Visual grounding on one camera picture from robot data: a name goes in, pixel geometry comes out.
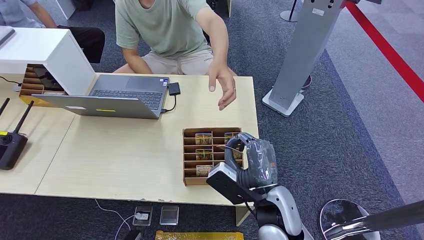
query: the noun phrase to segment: light wood tabletop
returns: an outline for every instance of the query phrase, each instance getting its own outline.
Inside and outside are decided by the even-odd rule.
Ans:
[[[253,79],[236,77],[237,99],[219,111],[219,84],[209,92],[207,76],[168,77],[181,95],[159,120],[77,115],[36,194],[232,205],[210,186],[184,185],[183,129],[241,127],[257,137]],[[173,105],[168,96],[165,108]]]
[[[23,74],[1,76],[19,83],[24,78]],[[12,132],[27,108],[14,86],[15,83],[0,79],[0,105],[10,98],[0,116],[0,131]],[[35,194],[74,116],[64,109],[32,107],[19,131],[28,137],[28,142],[15,167],[0,170],[0,193]]]

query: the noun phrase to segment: black router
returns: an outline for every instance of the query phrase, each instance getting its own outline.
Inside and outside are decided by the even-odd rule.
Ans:
[[[1,106],[0,116],[8,105],[9,100],[10,98],[6,98]],[[29,103],[25,113],[13,132],[0,131],[0,170],[11,170],[15,166],[28,142],[28,138],[26,136],[19,134],[19,129],[21,129],[22,124],[24,123],[25,118],[27,118],[33,104],[34,101]]]

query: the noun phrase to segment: cable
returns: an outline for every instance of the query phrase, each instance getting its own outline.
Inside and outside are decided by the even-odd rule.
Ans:
[[[246,204],[247,209],[250,211],[250,213],[256,218],[256,212],[254,212],[251,207],[249,206],[248,202],[245,201],[244,204]]]
[[[124,220],[124,218],[117,212],[117,211],[114,211],[114,210],[109,210],[109,209],[104,209],[103,207],[101,207],[100,206],[100,204],[99,204],[99,202],[97,201],[97,199],[94,199],[95,200],[95,203],[97,204],[97,206],[101,209],[101,210],[103,210],[103,211],[107,211],[107,212],[112,212],[112,213],[116,213],[116,214],[118,214],[118,216],[120,217],[120,219],[122,219],[122,224],[124,224],[124,223],[126,223],[126,225],[128,226],[128,229],[131,231],[131,227],[130,227],[130,225]]]
[[[128,225],[127,220],[128,220],[128,219],[130,219],[130,218],[132,218],[132,217],[134,217],[134,216],[135,216],[135,215],[129,216],[129,217],[127,217],[125,220],[123,220],[123,222],[120,224],[120,226],[119,226],[119,228],[118,228],[118,231],[116,232],[115,240],[117,240],[117,237],[118,237],[119,231],[120,231],[120,230],[121,230],[121,228],[122,228],[122,225],[124,225],[124,223],[126,223],[126,224]]]
[[[4,78],[4,77],[2,77],[2,76],[0,76],[0,79],[4,79],[6,82],[8,82],[8,83],[15,83],[15,84],[17,84],[17,85],[22,85],[22,83],[19,83],[19,82],[17,82],[17,81],[9,81],[9,80],[7,80],[6,78]]]
[[[167,112],[171,112],[172,110],[174,110],[175,109],[175,107],[177,106],[177,95],[174,95],[174,98],[175,98],[175,103],[173,104],[173,107],[171,108],[171,109],[165,109],[165,108],[162,108],[162,110],[160,111],[161,113],[167,113]]]

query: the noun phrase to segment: gray shirt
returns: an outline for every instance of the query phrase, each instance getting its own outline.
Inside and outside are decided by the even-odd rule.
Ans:
[[[29,19],[22,10],[19,1],[27,6],[37,0],[0,0],[0,26],[14,28],[45,28],[45,26],[33,19]]]
[[[136,49],[140,38],[166,58],[209,49],[196,15],[206,0],[155,0],[145,9],[139,0],[116,0],[116,43]]]

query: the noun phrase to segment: green t-shirt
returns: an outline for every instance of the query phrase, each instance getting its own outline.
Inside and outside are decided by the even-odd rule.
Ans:
[[[206,0],[155,0],[149,9],[139,0],[116,0],[116,44],[136,49],[143,38],[153,52],[167,58],[208,49],[195,21],[206,7]]]

